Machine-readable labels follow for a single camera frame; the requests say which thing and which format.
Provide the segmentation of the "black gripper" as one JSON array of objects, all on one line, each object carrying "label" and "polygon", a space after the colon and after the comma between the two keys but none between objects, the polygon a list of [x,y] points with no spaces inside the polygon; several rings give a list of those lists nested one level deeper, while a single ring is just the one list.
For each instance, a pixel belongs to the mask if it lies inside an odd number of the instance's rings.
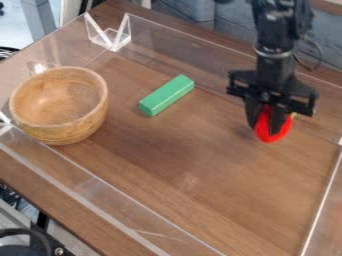
[{"label": "black gripper", "polygon": [[254,70],[231,70],[229,72],[227,93],[239,97],[245,103],[247,123],[255,127],[263,106],[271,107],[270,134],[285,134],[290,128],[290,113],[313,116],[315,112],[318,91],[303,84],[295,76],[295,60],[285,58],[257,57]]}]

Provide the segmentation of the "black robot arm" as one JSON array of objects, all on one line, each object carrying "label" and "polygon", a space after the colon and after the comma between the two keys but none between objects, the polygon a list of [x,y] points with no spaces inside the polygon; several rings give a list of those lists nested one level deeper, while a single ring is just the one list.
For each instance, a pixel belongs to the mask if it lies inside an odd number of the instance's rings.
[{"label": "black robot arm", "polygon": [[294,113],[313,116],[319,92],[295,76],[297,45],[313,27],[310,0],[251,0],[257,68],[231,70],[226,93],[241,98],[249,126],[278,136]]}]

